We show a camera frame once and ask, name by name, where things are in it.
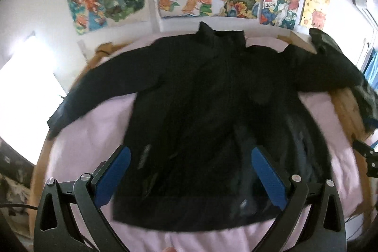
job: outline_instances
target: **white wall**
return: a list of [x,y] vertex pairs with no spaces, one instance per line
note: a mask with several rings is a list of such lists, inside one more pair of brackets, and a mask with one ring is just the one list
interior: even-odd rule
[[[201,20],[218,30],[245,30],[248,34],[271,36],[287,33],[285,29],[260,25],[258,20],[222,17],[157,20],[154,0],[148,0],[148,2],[152,14],[150,22],[106,28],[78,36],[73,27],[66,0],[1,0],[0,51],[4,56],[4,61],[8,60],[17,44],[32,31],[35,31],[37,37],[53,50],[58,60],[58,67],[54,73],[67,91],[85,65],[84,57],[78,46],[80,40],[84,42],[87,49],[93,51],[104,42],[120,43],[135,40],[159,30],[196,30]],[[354,63],[357,63],[364,38],[369,36],[369,27],[362,14],[353,5],[352,0],[331,0],[324,31],[338,42],[347,57]],[[301,26],[296,26],[295,30],[308,34],[308,29]],[[1,52],[0,67],[3,65]]]

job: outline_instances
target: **metal screw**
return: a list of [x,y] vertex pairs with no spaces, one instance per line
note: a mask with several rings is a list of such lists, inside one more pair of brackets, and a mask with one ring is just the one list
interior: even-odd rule
[[51,185],[53,185],[55,183],[55,178],[49,178],[47,181],[46,181],[46,184],[48,185],[48,186],[51,186]]
[[84,182],[89,180],[91,178],[91,175],[89,173],[84,173],[82,176],[80,176],[80,179]]
[[328,185],[329,187],[333,187],[333,186],[335,185],[335,183],[334,183],[332,180],[330,180],[330,179],[328,179],[328,180],[326,181],[326,183],[327,183],[327,185]]
[[297,182],[297,183],[299,183],[302,180],[302,178],[299,175],[294,174],[292,176],[292,180],[295,181],[295,182]]

